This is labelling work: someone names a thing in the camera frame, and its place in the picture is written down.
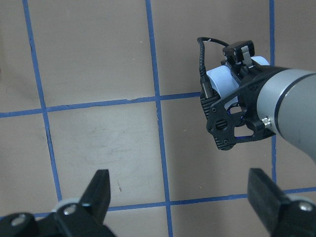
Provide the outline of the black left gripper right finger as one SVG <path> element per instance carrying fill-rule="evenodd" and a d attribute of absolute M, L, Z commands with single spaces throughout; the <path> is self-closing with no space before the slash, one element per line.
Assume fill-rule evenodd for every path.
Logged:
<path fill-rule="evenodd" d="M 260 168 L 248 172 L 247 198 L 268 232 L 274 232 L 284 210 L 290 205 L 289 197 Z"/>

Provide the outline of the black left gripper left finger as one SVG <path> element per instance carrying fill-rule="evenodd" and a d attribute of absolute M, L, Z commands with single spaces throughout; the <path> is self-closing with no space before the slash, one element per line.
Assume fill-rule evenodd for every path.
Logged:
<path fill-rule="evenodd" d="M 110 205 L 110 176 L 107 169 L 94 174 L 79 200 L 79 205 L 96 220 L 104 220 Z"/>

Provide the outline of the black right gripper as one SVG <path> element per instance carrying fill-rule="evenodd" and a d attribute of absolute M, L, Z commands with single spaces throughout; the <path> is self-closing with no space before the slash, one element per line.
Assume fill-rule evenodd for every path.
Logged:
<path fill-rule="evenodd" d="M 264 84 L 275 74 L 287 69 L 260 65 L 252 60 L 255 48 L 251 40 L 230 44 L 223 48 L 223 54 L 228 61 L 225 66 L 230 70 L 229 76 L 237 83 L 237 88 L 231 89 L 226 95 L 221 95 L 221 99 L 226 100 L 225 106 L 256 106 Z"/>

